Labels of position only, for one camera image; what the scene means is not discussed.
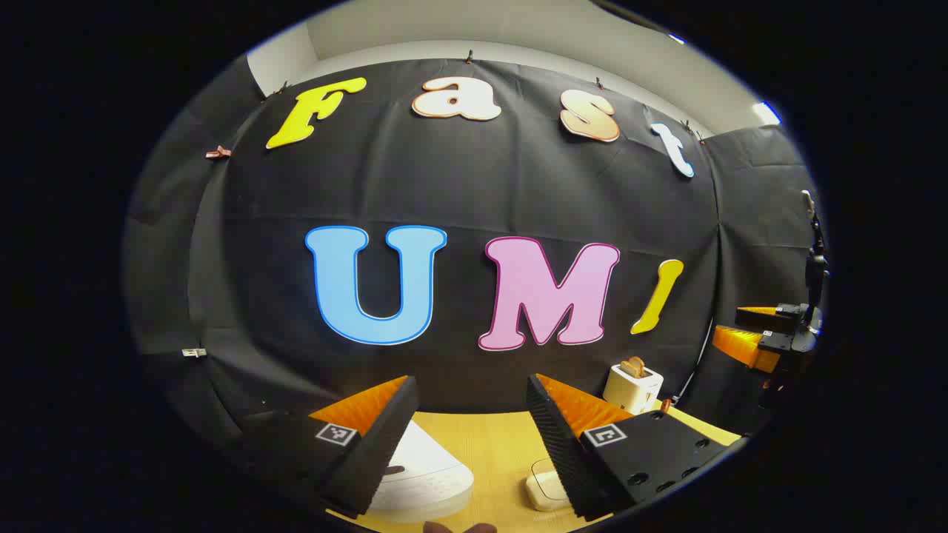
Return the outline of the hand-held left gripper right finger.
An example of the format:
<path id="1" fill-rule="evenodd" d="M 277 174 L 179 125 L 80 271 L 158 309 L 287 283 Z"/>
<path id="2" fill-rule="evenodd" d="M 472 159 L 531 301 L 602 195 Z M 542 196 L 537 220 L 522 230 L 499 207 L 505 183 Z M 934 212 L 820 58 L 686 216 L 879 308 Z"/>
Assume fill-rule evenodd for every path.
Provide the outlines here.
<path id="1" fill-rule="evenodd" d="M 633 415 L 561 381 L 534 374 L 526 405 L 573 512 L 592 522 L 643 509 L 741 451 L 663 409 Z"/>

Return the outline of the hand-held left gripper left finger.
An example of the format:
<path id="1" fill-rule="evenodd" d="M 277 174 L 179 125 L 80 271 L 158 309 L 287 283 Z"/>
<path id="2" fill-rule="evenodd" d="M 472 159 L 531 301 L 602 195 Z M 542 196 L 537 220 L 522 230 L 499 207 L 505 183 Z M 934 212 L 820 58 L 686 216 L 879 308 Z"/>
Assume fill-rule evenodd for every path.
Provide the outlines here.
<path id="1" fill-rule="evenodd" d="M 310 414 L 256 416 L 241 433 L 241 462 L 297 503 L 358 518 L 418 405 L 416 380 L 404 375 Z"/>

